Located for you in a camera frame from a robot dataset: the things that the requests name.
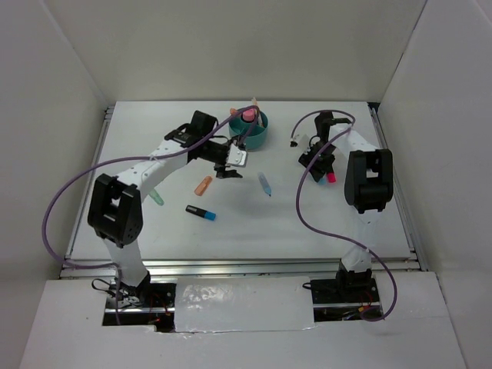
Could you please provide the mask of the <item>blue capped clear highlighter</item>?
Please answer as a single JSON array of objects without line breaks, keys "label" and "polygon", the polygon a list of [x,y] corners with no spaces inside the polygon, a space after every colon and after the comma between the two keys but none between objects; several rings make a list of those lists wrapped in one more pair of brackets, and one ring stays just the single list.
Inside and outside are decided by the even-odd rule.
[{"label": "blue capped clear highlighter", "polygon": [[269,185],[268,180],[266,179],[266,176],[264,173],[258,172],[258,180],[261,184],[261,187],[262,187],[264,193],[269,197],[272,196],[271,186]]}]

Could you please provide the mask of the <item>pink capped marker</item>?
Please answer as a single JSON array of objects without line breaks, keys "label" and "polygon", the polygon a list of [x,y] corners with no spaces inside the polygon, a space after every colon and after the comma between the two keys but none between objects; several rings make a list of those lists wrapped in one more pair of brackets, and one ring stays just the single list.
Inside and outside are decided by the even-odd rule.
[{"label": "pink capped marker", "polygon": [[254,108],[248,109],[241,113],[241,119],[247,123],[253,122],[255,120],[255,117],[256,117],[256,110]]}]

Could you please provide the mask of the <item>thin orange pen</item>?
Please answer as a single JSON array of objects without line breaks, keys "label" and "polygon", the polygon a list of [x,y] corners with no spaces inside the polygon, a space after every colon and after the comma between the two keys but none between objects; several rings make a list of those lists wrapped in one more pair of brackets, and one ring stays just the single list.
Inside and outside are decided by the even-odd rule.
[{"label": "thin orange pen", "polygon": [[265,126],[264,126],[263,118],[261,116],[261,110],[259,109],[259,111],[257,110],[256,112],[258,117],[258,125],[264,128]]}]

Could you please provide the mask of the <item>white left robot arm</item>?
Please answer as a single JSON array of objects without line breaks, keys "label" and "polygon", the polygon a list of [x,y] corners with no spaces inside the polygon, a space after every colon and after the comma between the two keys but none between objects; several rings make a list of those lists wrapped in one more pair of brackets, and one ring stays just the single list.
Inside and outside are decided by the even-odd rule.
[{"label": "white left robot arm", "polygon": [[212,132],[216,123],[215,117],[195,111],[191,122],[167,133],[147,159],[117,175],[101,174],[95,179],[88,224],[117,264],[116,281],[135,307],[151,300],[151,275],[138,245],[146,197],[166,177],[199,158],[213,163],[217,178],[239,178],[236,169],[246,164],[248,153],[242,136],[235,135],[224,144],[215,142]]}]

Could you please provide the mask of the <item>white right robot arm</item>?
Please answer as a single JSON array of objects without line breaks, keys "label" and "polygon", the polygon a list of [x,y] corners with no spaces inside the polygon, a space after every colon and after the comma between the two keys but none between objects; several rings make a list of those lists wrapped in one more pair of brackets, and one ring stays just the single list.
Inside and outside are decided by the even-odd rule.
[{"label": "white right robot arm", "polygon": [[344,198],[357,215],[355,239],[330,233],[329,236],[353,244],[341,258],[335,291],[343,301],[353,301],[371,285],[374,232],[382,211],[394,194],[393,155],[371,144],[354,130],[355,117],[339,110],[311,113],[316,129],[315,143],[309,143],[298,159],[305,168],[302,180],[310,175],[315,182],[335,179],[334,152],[347,159]]}]

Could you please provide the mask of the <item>black pink highlighter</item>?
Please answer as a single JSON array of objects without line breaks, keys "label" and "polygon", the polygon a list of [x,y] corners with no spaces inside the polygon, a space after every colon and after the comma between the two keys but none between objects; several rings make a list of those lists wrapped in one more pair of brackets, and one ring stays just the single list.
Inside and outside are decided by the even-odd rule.
[{"label": "black pink highlighter", "polygon": [[337,179],[336,179],[336,175],[335,175],[335,173],[334,173],[334,172],[329,172],[329,173],[327,173],[327,181],[328,181],[329,183],[335,183],[335,182],[337,181]]}]

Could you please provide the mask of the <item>black blue highlighter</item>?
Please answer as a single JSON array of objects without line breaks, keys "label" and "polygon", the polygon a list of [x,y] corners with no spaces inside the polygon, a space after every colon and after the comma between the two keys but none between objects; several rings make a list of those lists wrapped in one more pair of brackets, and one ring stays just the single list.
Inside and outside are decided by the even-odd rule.
[{"label": "black blue highlighter", "polygon": [[213,213],[211,211],[207,211],[207,210],[202,209],[202,208],[197,208],[193,205],[187,205],[185,208],[185,211],[189,214],[193,214],[195,216],[198,216],[198,217],[203,218],[203,219],[207,219],[209,221],[214,221],[216,219],[215,213]]}]

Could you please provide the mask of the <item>teal round organizer container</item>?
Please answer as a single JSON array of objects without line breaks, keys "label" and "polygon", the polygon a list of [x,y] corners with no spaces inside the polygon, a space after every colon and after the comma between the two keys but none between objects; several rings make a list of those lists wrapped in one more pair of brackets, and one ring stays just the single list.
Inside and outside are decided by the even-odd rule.
[{"label": "teal round organizer container", "polygon": [[[243,145],[249,151],[259,149],[266,142],[266,138],[268,135],[269,121],[267,115],[262,111],[261,111],[261,116],[263,118],[265,127],[262,128],[257,123],[256,125],[254,125],[250,134],[243,141]],[[253,123],[254,122],[251,123],[244,122],[241,119],[241,114],[240,114],[236,118],[232,119],[228,124],[230,136],[231,137],[238,136],[238,135],[244,136],[248,132],[249,128]]]}]

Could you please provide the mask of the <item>green highlighter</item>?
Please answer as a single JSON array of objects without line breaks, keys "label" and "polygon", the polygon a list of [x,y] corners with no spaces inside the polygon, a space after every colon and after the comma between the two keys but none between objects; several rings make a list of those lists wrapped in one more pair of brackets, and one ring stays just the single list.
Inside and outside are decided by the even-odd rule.
[{"label": "green highlighter", "polygon": [[163,206],[164,205],[164,200],[162,199],[162,197],[160,196],[160,194],[155,190],[155,189],[152,189],[148,196],[158,205],[158,206]]}]

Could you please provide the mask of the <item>white foil cover plate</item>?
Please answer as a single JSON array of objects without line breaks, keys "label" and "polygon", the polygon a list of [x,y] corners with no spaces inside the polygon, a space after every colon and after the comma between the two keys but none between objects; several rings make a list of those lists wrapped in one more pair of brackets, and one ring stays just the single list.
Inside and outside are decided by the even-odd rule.
[{"label": "white foil cover plate", "polygon": [[180,333],[302,331],[314,327],[306,277],[188,278],[175,292]]}]

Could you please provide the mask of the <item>aluminium rail frame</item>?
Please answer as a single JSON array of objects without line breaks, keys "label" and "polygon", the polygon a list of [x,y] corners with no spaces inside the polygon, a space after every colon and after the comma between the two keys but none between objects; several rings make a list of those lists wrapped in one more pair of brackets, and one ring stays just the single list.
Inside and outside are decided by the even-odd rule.
[{"label": "aluminium rail frame", "polygon": [[[247,101],[119,101],[108,110],[95,162],[130,155],[147,155],[165,134],[189,122],[195,110],[222,121],[229,108]],[[141,256],[154,276],[173,274],[263,274],[335,271],[352,244],[308,230],[298,220],[295,195],[304,168],[300,148],[290,148],[292,127],[299,118],[320,109],[336,109],[356,118],[355,129],[371,144],[380,143],[374,113],[367,102],[263,101],[270,128],[266,142],[248,156],[242,179],[213,179],[202,196],[194,194],[212,163],[196,160],[171,174],[156,187],[164,200],[144,202],[144,228],[139,237]],[[337,182],[316,184],[311,176],[301,193],[301,211],[321,230],[357,237],[357,216],[344,199],[346,158],[335,152]],[[257,173],[263,172],[272,189],[268,197]],[[88,226],[91,185],[66,256],[80,264],[110,261],[103,241]],[[374,251],[393,271],[419,270],[407,220],[401,215],[397,187],[382,212],[375,231]],[[217,215],[208,221],[185,212],[187,204]]]}]

